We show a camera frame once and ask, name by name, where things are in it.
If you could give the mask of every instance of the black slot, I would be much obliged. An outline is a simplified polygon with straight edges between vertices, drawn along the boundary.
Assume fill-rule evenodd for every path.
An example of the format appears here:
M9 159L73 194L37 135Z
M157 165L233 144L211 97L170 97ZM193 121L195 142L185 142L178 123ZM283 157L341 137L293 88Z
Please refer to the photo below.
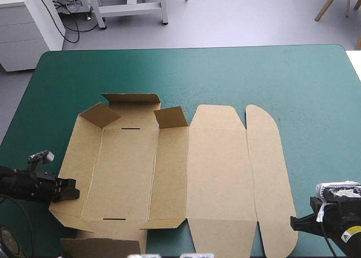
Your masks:
M125 220L121 217L104 217L103 220Z

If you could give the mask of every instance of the cardboard panel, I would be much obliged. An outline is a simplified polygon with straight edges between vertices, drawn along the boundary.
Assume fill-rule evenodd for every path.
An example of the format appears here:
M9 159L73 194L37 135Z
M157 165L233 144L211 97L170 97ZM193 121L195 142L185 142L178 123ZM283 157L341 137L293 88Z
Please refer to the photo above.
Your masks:
M56 217L57 220L65 227L75 228L78 230L94 232L90 226L85 223L80 217L72 216L62 212L52 210L51 213Z
M145 253L147 244L147 231L141 230L144 221L87 221L94 233L78 231L77 238L113 238L138 241L140 252Z
M188 123L181 107L155 110L159 128L187 127Z
M83 216L148 220L158 129L104 129Z
M82 112L79 116L100 128L103 128L120 118L119 114L108 108L108 106L106 106L104 103L98 103L94 105L85 112Z
M72 258L127 258L140 253L139 242L108 238L61 239L64 252Z
M254 177L254 197L267 258L287 257L298 233L289 225L295 216L279 131L263 109L246 108L247 138Z
M102 94L111 103L160 103L156 94Z
M240 128L243 126L235 108L220 105L199 105L191 127L201 128Z
M160 103L110 103L109 107L121 118L106 128L159 128L153 111L160 109Z
M220 125L219 117L230 129ZM187 217L256 220L246 131L235 109L201 105L195 118L190 127Z
M188 127L160 130L150 220L186 217L187 155Z
M216 258L249 258L256 221L188 219L198 253Z
M184 221L185 219L151 220L142 229L175 229Z
M78 116L59 177L76 179L76 188L80 190L80 197L76 200L50 204L51 212L57 211L72 216L81 216L101 139L102 129ZM65 226L71 226L66 220L61 220L60 216L58 219Z

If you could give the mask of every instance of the cabinet drawer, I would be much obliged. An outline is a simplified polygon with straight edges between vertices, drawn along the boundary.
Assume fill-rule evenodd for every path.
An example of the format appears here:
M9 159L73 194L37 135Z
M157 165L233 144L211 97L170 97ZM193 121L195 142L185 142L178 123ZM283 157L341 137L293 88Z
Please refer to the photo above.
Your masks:
M0 43L42 39L35 23L0 26Z
M0 43L0 64L6 71L34 69L48 50L43 39Z
M33 23L26 6L0 7L0 25Z

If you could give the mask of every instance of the gray floor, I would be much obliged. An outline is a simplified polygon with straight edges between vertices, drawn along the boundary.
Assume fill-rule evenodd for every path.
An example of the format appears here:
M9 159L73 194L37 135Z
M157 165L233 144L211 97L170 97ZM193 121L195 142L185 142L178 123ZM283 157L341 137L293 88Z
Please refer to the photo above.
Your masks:
M104 5L122 0L101 0ZM107 30L82 33L64 50L302 45L337 43L353 50L361 33L361 10L345 17L346 0L335 0L320 22L314 18L326 0L168 0L169 25L160 15L107 19ZM357 0L351 0L351 6ZM80 28L92 27L78 16ZM72 20L64 22L73 27ZM67 37L76 39L76 34ZM0 68L0 142L32 71Z

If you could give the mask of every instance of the yellow label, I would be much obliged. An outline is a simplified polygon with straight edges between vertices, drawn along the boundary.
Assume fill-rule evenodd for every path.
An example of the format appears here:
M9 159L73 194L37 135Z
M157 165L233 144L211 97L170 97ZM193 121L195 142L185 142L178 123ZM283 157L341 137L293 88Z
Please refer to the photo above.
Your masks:
M354 235L361 232L361 226L353 226L351 228L348 228L347 231L350 235Z
M350 227L342 234L341 239L347 243L349 239L357 233L361 233L361 226Z

